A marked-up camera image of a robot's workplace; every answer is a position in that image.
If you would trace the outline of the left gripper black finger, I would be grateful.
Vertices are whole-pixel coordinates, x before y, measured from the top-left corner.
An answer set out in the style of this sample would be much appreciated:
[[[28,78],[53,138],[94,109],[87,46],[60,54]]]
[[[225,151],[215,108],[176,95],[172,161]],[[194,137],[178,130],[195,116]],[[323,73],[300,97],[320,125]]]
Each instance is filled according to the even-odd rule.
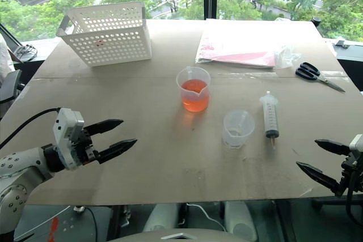
[[[97,153],[96,160],[99,164],[105,163],[109,160],[112,160],[115,157],[120,156],[121,154],[128,151],[130,148],[134,146],[137,142],[137,139],[126,139],[115,144],[112,144],[104,151]]]
[[[117,126],[121,125],[124,121],[120,119],[107,119],[83,128],[83,130],[87,131],[89,136],[95,134],[103,134],[107,131],[113,130]]]

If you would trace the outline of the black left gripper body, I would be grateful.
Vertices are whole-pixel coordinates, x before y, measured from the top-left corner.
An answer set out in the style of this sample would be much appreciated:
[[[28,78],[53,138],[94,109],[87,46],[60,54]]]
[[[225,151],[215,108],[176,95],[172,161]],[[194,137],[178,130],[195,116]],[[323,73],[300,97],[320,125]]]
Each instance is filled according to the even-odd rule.
[[[87,130],[81,132],[71,140],[71,146],[75,152],[77,162],[86,165],[98,158],[98,152],[95,150],[90,134]]]

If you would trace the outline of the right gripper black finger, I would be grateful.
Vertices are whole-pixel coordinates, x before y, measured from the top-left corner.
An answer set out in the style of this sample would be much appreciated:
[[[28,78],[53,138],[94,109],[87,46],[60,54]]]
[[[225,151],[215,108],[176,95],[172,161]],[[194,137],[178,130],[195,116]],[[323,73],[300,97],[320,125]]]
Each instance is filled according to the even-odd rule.
[[[342,143],[339,142],[334,142],[332,140],[329,139],[316,139],[314,141],[320,148],[331,152],[333,154],[336,155],[344,155],[344,156],[348,156],[348,154],[350,153],[350,148],[349,146],[346,146]]]
[[[296,162],[296,164],[309,178],[328,188],[334,195],[342,195],[340,184],[335,179],[325,175],[321,170],[307,163]]]

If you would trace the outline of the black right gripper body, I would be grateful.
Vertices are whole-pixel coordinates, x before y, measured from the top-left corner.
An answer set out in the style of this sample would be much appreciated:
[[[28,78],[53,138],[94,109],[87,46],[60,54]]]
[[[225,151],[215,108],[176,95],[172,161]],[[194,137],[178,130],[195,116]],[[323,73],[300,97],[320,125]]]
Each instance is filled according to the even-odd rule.
[[[342,196],[347,189],[352,189],[354,192],[362,192],[362,153],[354,154],[350,152],[341,164],[342,177],[339,184],[338,196]],[[352,175],[356,174],[356,179],[353,185],[350,185]]]

